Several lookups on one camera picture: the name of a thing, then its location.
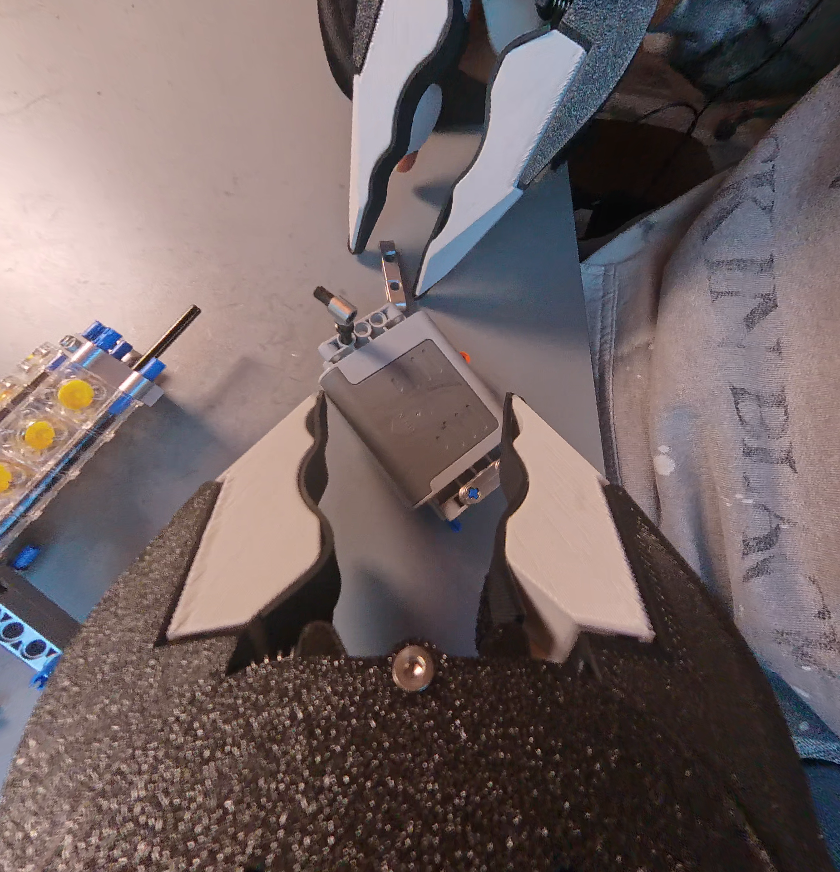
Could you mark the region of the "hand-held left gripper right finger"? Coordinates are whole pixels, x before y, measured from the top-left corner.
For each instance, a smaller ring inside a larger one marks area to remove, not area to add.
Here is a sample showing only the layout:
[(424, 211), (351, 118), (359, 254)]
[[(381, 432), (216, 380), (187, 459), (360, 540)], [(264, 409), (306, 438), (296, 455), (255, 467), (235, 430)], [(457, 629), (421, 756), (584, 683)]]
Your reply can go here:
[(653, 642), (607, 481), (519, 396), (505, 399), (499, 475), (491, 575), (530, 652), (565, 662), (583, 633)]

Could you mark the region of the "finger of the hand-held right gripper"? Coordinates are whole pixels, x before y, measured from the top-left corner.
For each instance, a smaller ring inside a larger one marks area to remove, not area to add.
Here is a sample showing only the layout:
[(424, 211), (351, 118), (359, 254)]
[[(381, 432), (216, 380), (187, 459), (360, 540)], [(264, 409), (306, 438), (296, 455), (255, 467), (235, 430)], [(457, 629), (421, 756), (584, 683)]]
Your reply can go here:
[(409, 153), (415, 111), (457, 62), (469, 2), (357, 2), (349, 169), (349, 250), (360, 254)]
[(481, 144), (426, 246), (416, 297), (449, 274), (521, 197), (521, 175), (590, 47), (576, 29), (538, 28), (505, 48), (489, 85)]

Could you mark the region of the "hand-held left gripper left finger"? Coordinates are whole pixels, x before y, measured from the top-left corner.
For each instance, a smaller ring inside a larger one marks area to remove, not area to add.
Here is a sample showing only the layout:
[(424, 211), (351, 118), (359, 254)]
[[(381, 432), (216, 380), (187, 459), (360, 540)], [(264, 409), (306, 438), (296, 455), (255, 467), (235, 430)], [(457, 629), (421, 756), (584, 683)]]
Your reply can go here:
[(286, 655), (331, 624), (341, 591), (327, 486), (327, 403), (311, 396), (217, 479), (163, 644), (235, 636), (234, 655)]

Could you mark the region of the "white three-hole beam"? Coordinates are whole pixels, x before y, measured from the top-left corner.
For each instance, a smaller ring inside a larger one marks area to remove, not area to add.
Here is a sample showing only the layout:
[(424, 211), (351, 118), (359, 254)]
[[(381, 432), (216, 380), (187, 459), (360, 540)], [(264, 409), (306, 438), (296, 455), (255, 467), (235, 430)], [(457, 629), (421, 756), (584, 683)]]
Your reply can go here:
[(404, 311), (407, 308), (407, 296), (399, 253), (393, 241), (381, 241), (379, 247), (386, 299), (388, 303)]

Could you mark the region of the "grey battery box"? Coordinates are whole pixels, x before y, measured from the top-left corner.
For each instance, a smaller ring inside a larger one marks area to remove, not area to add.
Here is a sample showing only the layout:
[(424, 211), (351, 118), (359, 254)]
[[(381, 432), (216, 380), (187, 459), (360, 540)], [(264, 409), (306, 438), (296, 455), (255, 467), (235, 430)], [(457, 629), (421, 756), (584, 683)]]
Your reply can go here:
[(386, 303), (318, 353), (327, 400), (408, 506), (454, 525), (499, 487), (502, 402), (425, 312)]

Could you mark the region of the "toy engine model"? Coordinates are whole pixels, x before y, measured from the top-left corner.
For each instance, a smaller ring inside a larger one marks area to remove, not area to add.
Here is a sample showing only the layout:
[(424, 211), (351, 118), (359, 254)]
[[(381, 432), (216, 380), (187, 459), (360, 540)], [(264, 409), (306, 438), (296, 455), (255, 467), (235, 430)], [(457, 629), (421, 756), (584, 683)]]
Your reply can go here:
[(164, 353), (200, 314), (192, 306), (147, 352), (99, 321), (42, 343), (0, 381), (0, 648), (43, 689), (79, 624), (24, 571), (40, 548), (16, 546), (122, 423), (163, 395)]

